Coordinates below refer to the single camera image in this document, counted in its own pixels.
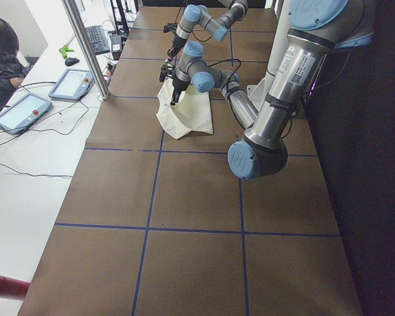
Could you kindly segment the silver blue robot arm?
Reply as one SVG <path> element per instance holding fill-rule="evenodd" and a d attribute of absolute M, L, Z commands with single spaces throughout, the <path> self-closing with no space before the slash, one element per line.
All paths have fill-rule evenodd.
<path fill-rule="evenodd" d="M 168 61 L 172 61 L 185 47 L 196 25 L 201 26 L 216 41 L 224 40 L 231 26 L 243 19 L 248 11 L 247 1 L 220 1 L 228 10 L 221 17 L 215 18 L 204 5 L 186 5 L 179 22 L 168 23 L 163 32 L 172 32 L 172 47 L 168 49 Z"/>
<path fill-rule="evenodd" d="M 238 178 L 251 180 L 284 168 L 288 153 L 281 136 L 298 102 L 310 92 L 327 54 L 371 43 L 377 4 L 291 1 L 280 15 L 280 21 L 289 24 L 288 31 L 275 34 L 278 39 L 286 38 L 288 47 L 283 53 L 271 52 L 272 57 L 280 57 L 280 63 L 272 84 L 265 86 L 260 107 L 251 102 L 235 73 L 208 66 L 202 44 L 189 39 L 194 28 L 201 26 L 221 41 L 248 11 L 246 1 L 225 1 L 224 6 L 227 11 L 219 18 L 211 16 L 203 5 L 190 4 L 184 9 L 167 53 L 180 59 L 169 73 L 174 88 L 171 104 L 177 104 L 189 86 L 199 92 L 220 90 L 244 127 L 242 139 L 228 150 L 229 167 Z"/>

